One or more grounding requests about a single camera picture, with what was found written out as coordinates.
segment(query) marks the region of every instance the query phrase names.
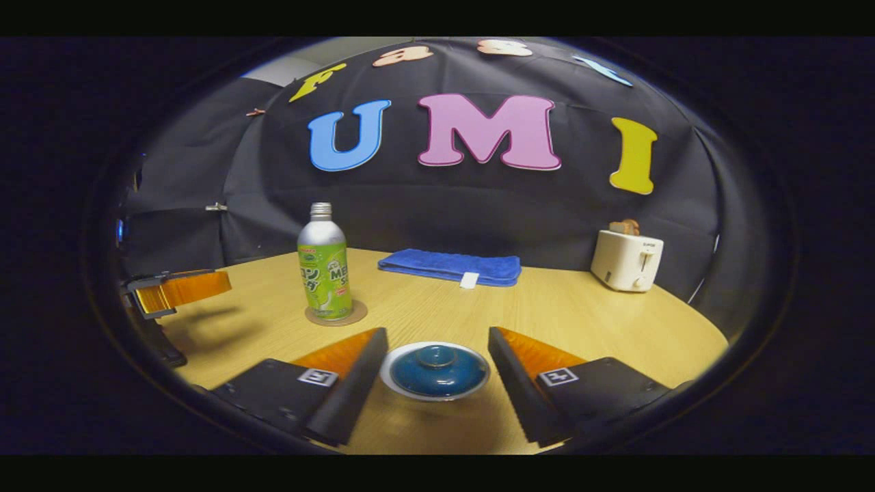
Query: green bottle label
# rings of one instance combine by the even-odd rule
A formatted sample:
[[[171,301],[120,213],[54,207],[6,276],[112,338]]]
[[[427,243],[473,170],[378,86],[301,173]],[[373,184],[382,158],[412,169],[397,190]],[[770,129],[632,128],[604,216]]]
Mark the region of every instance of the green bottle label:
[[[307,303],[322,320],[340,320],[353,311],[349,291],[347,244],[297,246]]]

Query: wooden table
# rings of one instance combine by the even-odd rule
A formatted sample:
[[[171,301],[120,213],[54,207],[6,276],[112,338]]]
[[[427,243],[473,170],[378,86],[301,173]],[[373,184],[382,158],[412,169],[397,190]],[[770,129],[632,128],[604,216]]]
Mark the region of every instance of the wooden table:
[[[585,360],[612,356],[669,388],[717,360],[726,339],[704,316],[658,286],[614,292],[591,273],[523,267],[513,287],[477,285],[377,269],[389,253],[348,251],[350,285],[368,315],[323,327],[307,306],[291,253],[223,269],[233,289],[163,317],[168,338],[188,357],[178,373],[212,389],[266,358],[292,361],[372,327],[386,327],[389,350],[449,341],[490,361],[484,388],[455,402],[396,394],[377,377],[342,453],[538,453],[526,441],[487,350],[488,328],[505,327]]]

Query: aluminum bottle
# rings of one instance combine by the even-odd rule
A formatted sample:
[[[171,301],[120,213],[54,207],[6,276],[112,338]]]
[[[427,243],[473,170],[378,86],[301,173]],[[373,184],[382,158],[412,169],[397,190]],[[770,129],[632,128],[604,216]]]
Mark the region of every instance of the aluminum bottle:
[[[313,312],[322,320],[342,320],[353,311],[347,237],[332,221],[331,212],[331,203],[312,204],[310,223],[297,237],[297,256],[304,294]]]

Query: blue bowl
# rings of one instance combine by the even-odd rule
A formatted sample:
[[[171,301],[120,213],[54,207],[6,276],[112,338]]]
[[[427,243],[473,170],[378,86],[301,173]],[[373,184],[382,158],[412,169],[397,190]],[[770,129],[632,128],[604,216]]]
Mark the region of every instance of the blue bowl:
[[[457,397],[475,390],[488,367],[465,350],[432,344],[411,350],[392,363],[389,373],[401,389],[424,397]]]

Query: towel tag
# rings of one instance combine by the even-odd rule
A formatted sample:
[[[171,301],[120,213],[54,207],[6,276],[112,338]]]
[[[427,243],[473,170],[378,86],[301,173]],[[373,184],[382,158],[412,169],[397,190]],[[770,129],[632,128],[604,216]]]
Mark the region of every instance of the towel tag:
[[[477,284],[477,278],[480,276],[479,273],[474,273],[472,271],[466,271],[465,275],[462,276],[462,283],[458,286],[463,289],[473,289]]]

